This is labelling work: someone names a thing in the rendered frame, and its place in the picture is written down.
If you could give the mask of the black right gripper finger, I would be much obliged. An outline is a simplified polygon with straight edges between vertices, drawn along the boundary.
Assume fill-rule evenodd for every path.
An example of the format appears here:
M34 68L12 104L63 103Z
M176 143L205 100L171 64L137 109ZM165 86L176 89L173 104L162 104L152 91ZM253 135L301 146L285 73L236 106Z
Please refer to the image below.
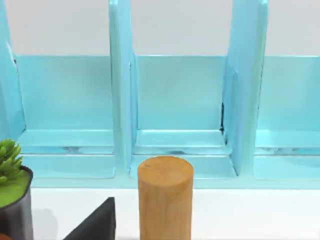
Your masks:
M108 197L63 240L115 240L116 203Z

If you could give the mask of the wooden cylinder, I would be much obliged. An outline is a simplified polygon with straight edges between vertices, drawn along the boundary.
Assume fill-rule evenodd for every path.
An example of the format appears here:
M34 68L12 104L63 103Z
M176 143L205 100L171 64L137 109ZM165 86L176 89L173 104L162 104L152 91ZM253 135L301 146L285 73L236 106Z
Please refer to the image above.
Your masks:
M137 168L139 239L191 240L193 166L177 156L154 156Z

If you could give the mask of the green plant in black pot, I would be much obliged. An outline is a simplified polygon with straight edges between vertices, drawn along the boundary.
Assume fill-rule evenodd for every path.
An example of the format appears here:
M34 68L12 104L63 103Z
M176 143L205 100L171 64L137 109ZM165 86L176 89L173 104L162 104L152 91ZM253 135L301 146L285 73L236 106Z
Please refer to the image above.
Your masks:
M22 162L20 145L11 139L0 140L0 233L11 240L34 240L33 171Z

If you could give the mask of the light blue rack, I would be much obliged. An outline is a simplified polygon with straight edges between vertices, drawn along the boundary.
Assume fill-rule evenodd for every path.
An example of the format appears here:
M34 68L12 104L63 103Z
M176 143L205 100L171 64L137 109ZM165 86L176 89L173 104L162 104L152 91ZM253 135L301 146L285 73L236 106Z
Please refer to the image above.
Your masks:
M175 156L199 189L320 190L320 56L266 56L269 0L233 0L225 56L137 54L106 0L108 55L17 54L0 0L0 140L34 188L136 188Z

